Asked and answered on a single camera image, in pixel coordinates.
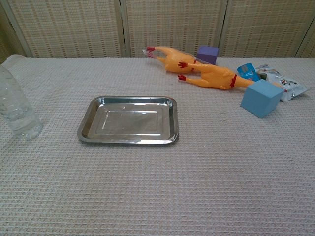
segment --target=rubber chicken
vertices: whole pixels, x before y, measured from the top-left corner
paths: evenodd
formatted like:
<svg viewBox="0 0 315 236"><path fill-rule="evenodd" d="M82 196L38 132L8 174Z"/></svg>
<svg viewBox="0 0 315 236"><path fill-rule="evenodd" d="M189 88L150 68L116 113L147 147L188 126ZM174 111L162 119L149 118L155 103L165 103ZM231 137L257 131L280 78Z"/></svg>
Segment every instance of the rubber chicken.
<svg viewBox="0 0 315 236"><path fill-rule="evenodd" d="M200 79L190 79L182 74L178 75L178 78L201 87L212 87L228 90L234 86L247 87L248 85L254 83L252 80L244 79L241 76L235 74L235 72L227 67L211 64L192 64L186 62L179 62L177 66L180 68L193 68L196 71L200 71Z"/></svg>
<svg viewBox="0 0 315 236"><path fill-rule="evenodd" d="M161 51L166 54L166 57L157 57L152 54L152 51ZM174 48L168 47L147 47L146 50L143 50L143 53L151 58L156 58L159 61L165 64L165 69L170 72L175 73L189 73L193 72L194 68L190 65L202 64L196 60L196 58L190 54L183 53ZM186 67L178 67L177 64L179 61L187 62Z"/></svg>

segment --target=beige wall screen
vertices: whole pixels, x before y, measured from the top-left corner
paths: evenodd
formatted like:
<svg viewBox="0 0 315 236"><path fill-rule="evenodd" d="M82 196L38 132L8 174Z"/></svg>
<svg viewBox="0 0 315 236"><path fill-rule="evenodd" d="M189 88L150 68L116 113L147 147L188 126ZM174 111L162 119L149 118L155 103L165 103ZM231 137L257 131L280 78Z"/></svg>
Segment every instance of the beige wall screen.
<svg viewBox="0 0 315 236"><path fill-rule="evenodd" d="M221 56L294 57L315 12L315 0L229 0Z"/></svg>
<svg viewBox="0 0 315 236"><path fill-rule="evenodd" d="M8 0L34 57L121 56L112 0Z"/></svg>
<svg viewBox="0 0 315 236"><path fill-rule="evenodd" d="M315 57L315 19L308 30L297 54L298 57Z"/></svg>
<svg viewBox="0 0 315 236"><path fill-rule="evenodd" d="M0 4L0 63L12 54L24 55L24 50Z"/></svg>
<svg viewBox="0 0 315 236"><path fill-rule="evenodd" d="M192 54L218 46L225 8L224 0L126 0L131 56L149 45Z"/></svg>

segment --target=water bottle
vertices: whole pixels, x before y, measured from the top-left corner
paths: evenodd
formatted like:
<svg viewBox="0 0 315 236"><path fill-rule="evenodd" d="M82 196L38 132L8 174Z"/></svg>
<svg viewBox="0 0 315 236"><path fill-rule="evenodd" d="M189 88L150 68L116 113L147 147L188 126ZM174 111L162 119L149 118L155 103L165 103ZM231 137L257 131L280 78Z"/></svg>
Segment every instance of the water bottle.
<svg viewBox="0 0 315 236"><path fill-rule="evenodd" d="M22 140L36 137L42 124L21 87L11 73L0 64L0 113L13 133Z"/></svg>

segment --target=purple foam block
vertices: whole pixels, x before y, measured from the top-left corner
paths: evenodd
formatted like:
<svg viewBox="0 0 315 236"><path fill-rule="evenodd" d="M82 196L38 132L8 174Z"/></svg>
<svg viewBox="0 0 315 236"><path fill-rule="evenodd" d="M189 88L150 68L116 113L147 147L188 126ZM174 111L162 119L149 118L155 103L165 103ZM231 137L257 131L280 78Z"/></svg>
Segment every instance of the purple foam block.
<svg viewBox="0 0 315 236"><path fill-rule="evenodd" d="M201 46L197 52L197 58L208 62L212 65L216 64L217 56L219 53L218 48L208 47L208 46Z"/></svg>

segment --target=stainless steel tray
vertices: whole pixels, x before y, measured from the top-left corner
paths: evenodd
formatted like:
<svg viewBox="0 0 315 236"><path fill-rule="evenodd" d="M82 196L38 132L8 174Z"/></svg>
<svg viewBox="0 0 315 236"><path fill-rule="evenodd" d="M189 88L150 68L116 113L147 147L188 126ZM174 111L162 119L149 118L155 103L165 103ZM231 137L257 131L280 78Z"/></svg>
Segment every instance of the stainless steel tray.
<svg viewBox="0 0 315 236"><path fill-rule="evenodd" d="M78 129L88 143L167 144L177 135L177 105L169 97L98 97Z"/></svg>

